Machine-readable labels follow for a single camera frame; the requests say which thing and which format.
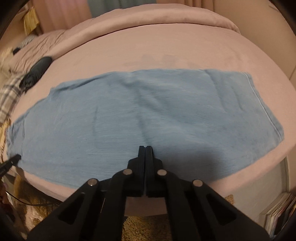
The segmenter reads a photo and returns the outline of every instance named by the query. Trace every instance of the blue cloth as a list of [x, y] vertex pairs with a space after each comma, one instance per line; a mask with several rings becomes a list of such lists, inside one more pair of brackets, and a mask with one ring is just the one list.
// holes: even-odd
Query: blue cloth
[[254, 163], [284, 138], [249, 74], [111, 72], [51, 89], [7, 131], [8, 156], [47, 181], [112, 177], [151, 145], [164, 168], [206, 182]]
[[129, 8], [156, 3], [156, 0], [87, 0], [91, 16], [98, 17], [117, 8]]

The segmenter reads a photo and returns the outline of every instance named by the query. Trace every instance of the silver bolt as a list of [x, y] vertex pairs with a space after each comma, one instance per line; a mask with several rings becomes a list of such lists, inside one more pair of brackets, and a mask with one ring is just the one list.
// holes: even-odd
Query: silver bolt
[[160, 175], [160, 176], [165, 176], [165, 175], [167, 174], [167, 171], [164, 170], [164, 169], [159, 169], [159, 170], [157, 171], [157, 174]]
[[96, 179], [94, 179], [94, 178], [89, 179], [89, 180], [87, 181], [87, 184], [90, 185], [90, 186], [94, 186], [94, 185], [96, 185], [97, 183], [98, 183], [98, 181], [97, 181]]
[[124, 174], [124, 175], [130, 175], [130, 174], [132, 174], [132, 173], [133, 173], [133, 171], [132, 171], [131, 169], [128, 169], [128, 168], [127, 168], [127, 169], [124, 169], [124, 170], [123, 170], [123, 174]]
[[193, 185], [196, 187], [201, 187], [203, 185], [202, 180], [196, 179], [193, 181]]

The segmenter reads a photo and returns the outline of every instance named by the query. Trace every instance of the black cable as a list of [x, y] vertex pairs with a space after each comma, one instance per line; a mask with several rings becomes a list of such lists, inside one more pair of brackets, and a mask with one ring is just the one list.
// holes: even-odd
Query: black cable
[[19, 200], [18, 198], [16, 198], [15, 196], [13, 196], [12, 194], [10, 194], [8, 191], [6, 191], [6, 193], [9, 194], [10, 196], [12, 196], [17, 201], [21, 202], [22, 204], [25, 204], [25, 205], [28, 205], [28, 206], [49, 206], [49, 205], [57, 204], [57, 203], [44, 203], [44, 204], [30, 204], [30, 203], [25, 203], [25, 202]]

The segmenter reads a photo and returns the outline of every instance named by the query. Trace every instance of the plaid fabric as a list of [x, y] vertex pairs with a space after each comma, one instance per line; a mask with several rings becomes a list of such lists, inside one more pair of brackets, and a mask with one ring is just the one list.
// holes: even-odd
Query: plaid fabric
[[13, 107], [17, 104], [22, 91], [19, 88], [23, 75], [12, 76], [0, 90], [0, 124], [10, 117]]

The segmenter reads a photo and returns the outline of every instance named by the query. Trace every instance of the mattress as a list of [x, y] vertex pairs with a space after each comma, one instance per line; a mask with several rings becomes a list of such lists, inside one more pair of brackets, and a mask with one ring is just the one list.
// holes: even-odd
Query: mattress
[[[60, 46], [49, 51], [51, 56], [56, 57], [55, 61], [40, 81], [21, 97], [11, 116], [12, 122], [45, 98], [52, 87], [106, 72], [155, 68], [248, 72], [261, 98], [283, 126], [285, 139], [254, 164], [209, 183], [220, 195], [227, 196], [273, 169], [296, 144], [295, 89], [282, 70], [261, 49], [243, 37], [233, 23], [231, 26], [186, 21], [144, 24], [91, 37], [89, 41], [57, 54], [61, 45], [67, 46], [66, 42], [61, 42]], [[34, 187], [59, 200], [65, 200], [75, 191], [21, 169], [17, 169], [17, 172]], [[129, 198], [126, 204], [126, 215], [165, 212], [163, 199], [150, 199], [147, 202], [147, 198]]]

